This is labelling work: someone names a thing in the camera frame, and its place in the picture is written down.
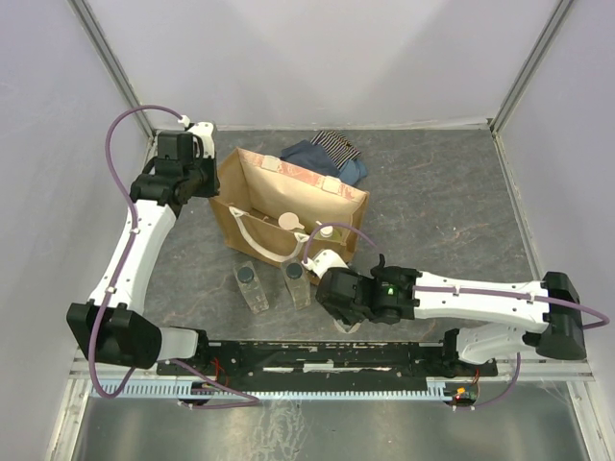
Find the cream jar with lid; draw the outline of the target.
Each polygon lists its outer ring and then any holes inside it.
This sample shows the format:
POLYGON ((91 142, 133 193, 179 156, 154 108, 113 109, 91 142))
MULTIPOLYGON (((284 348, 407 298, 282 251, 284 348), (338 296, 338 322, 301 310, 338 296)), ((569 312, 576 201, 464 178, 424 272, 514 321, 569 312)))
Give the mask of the cream jar with lid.
POLYGON ((343 322, 337 320, 333 321, 333 325, 339 332, 344 334, 353 334, 357 332, 361 327, 361 324, 346 325, 343 322))

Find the small green pump bottle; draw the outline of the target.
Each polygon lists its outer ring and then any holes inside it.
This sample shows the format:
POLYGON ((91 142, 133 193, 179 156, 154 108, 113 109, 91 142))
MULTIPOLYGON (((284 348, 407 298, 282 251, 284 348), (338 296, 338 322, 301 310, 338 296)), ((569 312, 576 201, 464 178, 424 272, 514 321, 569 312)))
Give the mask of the small green pump bottle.
POLYGON ((343 234, 334 226, 325 226, 315 234, 314 239, 317 241, 340 243, 343 241, 343 234))

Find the brown canvas tote bag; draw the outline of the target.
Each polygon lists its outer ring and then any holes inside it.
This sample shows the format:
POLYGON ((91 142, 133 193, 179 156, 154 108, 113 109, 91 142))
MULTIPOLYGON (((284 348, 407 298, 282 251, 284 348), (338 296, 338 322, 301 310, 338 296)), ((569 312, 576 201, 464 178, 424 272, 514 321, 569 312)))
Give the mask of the brown canvas tote bag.
POLYGON ((228 247, 274 266, 324 250, 354 258, 367 192, 242 148, 222 161, 218 177, 209 204, 228 247))

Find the large green beige-cap bottle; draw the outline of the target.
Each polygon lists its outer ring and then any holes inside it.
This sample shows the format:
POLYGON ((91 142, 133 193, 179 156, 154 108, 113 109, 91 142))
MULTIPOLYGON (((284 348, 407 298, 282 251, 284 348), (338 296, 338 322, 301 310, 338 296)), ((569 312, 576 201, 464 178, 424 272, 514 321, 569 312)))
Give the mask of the large green beige-cap bottle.
POLYGON ((308 240, 306 227, 300 222, 298 215, 293 212, 288 211, 281 214, 278 218, 278 227, 289 232, 300 242, 308 240))

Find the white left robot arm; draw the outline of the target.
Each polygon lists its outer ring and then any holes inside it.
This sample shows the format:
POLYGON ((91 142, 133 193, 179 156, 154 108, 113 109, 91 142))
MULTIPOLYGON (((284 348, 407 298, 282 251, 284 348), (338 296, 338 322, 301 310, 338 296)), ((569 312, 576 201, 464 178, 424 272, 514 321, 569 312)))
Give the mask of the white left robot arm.
POLYGON ((130 187, 126 224, 105 274, 85 303, 69 306, 66 321, 85 358, 148 369, 178 359, 192 375, 206 372, 212 353, 189 328, 159 328, 144 315, 145 295, 161 246, 193 197, 219 190, 210 122, 163 131, 157 153, 130 187))

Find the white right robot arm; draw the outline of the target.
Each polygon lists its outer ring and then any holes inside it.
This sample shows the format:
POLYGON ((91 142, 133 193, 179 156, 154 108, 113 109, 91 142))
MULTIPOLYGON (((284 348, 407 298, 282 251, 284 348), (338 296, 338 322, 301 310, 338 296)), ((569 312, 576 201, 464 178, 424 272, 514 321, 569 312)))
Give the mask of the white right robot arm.
POLYGON ((438 318, 478 322, 475 328, 455 328, 440 351, 441 367, 450 375, 529 350, 562 361, 587 356, 578 292, 564 273, 496 283, 452 279, 381 261, 363 276, 332 251, 305 266, 319 280, 317 302, 348 327, 438 318))

